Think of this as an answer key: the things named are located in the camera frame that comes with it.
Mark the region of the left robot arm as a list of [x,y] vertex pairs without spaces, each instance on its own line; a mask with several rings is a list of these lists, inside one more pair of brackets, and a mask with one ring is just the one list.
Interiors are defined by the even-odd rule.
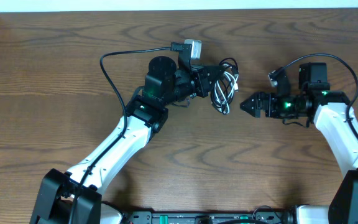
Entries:
[[223,73],[222,65],[153,58],[142,94],[130,100],[114,131],[81,162],[66,172],[51,169],[42,179],[31,223],[120,223],[122,212],[102,202],[113,178],[161,130],[167,105],[206,97]]

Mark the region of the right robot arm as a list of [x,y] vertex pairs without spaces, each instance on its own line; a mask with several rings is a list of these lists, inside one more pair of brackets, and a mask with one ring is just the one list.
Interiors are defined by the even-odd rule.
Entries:
[[291,93],[284,70],[268,77],[277,92],[255,92],[241,110],[256,118],[264,112],[286,125],[306,117],[324,136],[344,177],[329,205],[298,205],[284,212],[280,223],[358,223],[358,121],[350,99],[330,89],[325,63],[300,65],[298,95]]

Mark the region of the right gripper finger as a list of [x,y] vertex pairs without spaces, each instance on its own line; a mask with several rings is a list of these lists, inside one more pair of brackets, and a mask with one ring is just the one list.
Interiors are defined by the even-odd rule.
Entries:
[[257,91],[253,94],[251,94],[247,99],[245,99],[244,101],[241,102],[241,104],[257,104],[257,102],[259,101],[260,99],[260,94],[261,92]]
[[240,109],[255,118],[260,117],[260,101],[258,101],[257,104],[240,104]]

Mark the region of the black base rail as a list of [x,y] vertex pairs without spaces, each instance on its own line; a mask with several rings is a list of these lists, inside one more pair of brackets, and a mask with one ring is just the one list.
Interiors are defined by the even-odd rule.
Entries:
[[118,224],[199,224],[199,223],[267,223],[295,224],[296,215],[291,210],[275,210],[263,205],[245,212],[156,212],[133,210],[121,212],[113,223]]

